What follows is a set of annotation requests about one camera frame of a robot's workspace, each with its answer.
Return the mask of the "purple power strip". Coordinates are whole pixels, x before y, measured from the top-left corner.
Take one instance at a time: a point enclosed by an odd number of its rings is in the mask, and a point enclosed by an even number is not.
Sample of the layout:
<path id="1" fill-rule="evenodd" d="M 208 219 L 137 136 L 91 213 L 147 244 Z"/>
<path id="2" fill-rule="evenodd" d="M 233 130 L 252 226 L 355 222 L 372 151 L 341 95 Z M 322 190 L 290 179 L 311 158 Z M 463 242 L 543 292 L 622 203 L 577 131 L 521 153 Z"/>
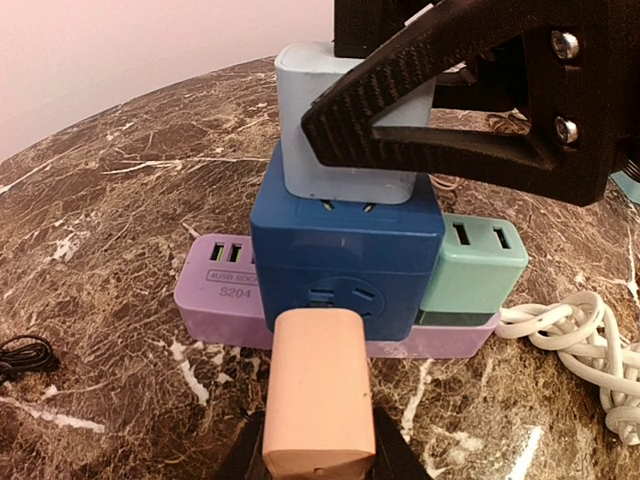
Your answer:
<path id="1" fill-rule="evenodd" d="M 342 426 L 357 429 L 355 444 L 373 443 L 369 357 L 462 359 L 490 335 L 528 338 L 555 352 L 575 376 L 599 389 L 607 428 L 622 443 L 639 441 L 639 347 L 620 336 L 613 311 L 584 291 L 552 305 L 503 308 L 480 327 L 415 326 L 399 343 L 369 342 L 355 312 L 299 308 L 284 312 L 269 330 L 262 312 L 255 268 L 210 258 L 215 248 L 245 247 L 245 236 L 205 235 L 186 257 L 174 299 L 196 340 L 268 350 L 271 370 L 267 435 L 295 445 L 309 434 L 326 448 Z"/>

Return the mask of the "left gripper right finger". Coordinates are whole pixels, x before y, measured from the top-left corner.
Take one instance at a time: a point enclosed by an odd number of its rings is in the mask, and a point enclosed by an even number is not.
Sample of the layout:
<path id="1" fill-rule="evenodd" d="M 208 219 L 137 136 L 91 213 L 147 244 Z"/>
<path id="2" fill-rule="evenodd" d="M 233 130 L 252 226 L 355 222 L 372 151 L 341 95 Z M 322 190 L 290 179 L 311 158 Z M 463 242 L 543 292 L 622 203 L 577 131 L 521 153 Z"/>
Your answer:
<path id="1" fill-rule="evenodd" d="M 373 415 L 376 456 L 369 478 L 372 480 L 432 480 L 386 410 L 375 407 Z"/>

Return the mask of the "pink charger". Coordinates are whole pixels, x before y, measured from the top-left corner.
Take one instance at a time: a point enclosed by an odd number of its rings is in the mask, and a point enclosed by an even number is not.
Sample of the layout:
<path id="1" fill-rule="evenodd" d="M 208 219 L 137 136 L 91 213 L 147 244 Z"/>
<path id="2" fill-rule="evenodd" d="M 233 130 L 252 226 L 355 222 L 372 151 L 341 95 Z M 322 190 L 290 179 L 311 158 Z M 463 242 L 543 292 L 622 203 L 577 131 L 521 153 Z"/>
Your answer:
<path id="1" fill-rule="evenodd" d="M 274 327 L 262 457 L 276 479 L 363 479 L 376 439 L 362 318 L 300 308 Z"/>

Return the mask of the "teal charger plug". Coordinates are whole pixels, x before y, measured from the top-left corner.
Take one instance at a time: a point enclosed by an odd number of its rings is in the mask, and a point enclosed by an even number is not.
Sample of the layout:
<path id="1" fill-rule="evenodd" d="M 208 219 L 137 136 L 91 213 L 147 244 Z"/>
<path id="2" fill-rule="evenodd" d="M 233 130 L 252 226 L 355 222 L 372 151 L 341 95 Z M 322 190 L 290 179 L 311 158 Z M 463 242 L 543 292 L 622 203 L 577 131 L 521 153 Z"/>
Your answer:
<path id="1" fill-rule="evenodd" d="M 499 311 L 529 263 L 503 219 L 447 213 L 445 234 L 415 323 L 478 327 Z"/>

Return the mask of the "dark blue cube socket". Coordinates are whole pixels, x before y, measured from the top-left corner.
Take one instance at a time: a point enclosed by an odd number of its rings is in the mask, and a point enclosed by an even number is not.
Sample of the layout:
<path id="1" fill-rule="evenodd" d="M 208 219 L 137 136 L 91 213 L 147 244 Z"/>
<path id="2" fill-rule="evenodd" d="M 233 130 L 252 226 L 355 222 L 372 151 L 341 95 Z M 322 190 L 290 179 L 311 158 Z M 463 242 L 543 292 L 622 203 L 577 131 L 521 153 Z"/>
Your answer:
<path id="1" fill-rule="evenodd" d="M 303 307 L 350 309 L 372 341 L 409 335 L 445 223 L 428 176 L 399 205 L 296 197 L 274 149 L 250 213 L 255 268 L 269 327 Z"/>

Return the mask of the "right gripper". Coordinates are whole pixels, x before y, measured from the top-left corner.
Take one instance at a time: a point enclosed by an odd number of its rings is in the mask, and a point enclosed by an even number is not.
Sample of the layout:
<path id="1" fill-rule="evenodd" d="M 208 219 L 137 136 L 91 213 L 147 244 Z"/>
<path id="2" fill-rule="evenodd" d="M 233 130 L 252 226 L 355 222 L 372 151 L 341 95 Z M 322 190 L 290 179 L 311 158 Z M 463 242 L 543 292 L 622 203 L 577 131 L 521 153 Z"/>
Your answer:
<path id="1" fill-rule="evenodd" d="M 635 1 L 391 1 L 393 35 L 301 120 L 318 161 L 438 173 L 587 206 L 639 156 Z M 434 82 L 437 108 L 520 111 L 524 134 L 385 126 Z"/>

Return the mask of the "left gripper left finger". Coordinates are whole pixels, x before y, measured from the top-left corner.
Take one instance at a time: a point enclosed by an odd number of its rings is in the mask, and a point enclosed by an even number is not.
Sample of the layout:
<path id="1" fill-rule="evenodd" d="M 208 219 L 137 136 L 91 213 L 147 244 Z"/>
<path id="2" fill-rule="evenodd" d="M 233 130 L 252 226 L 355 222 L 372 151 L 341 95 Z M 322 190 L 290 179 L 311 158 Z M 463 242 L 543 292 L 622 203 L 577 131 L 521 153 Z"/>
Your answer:
<path id="1" fill-rule="evenodd" d="M 264 415 L 252 414 L 218 470 L 215 480 L 263 480 L 268 469 L 262 458 Z"/>

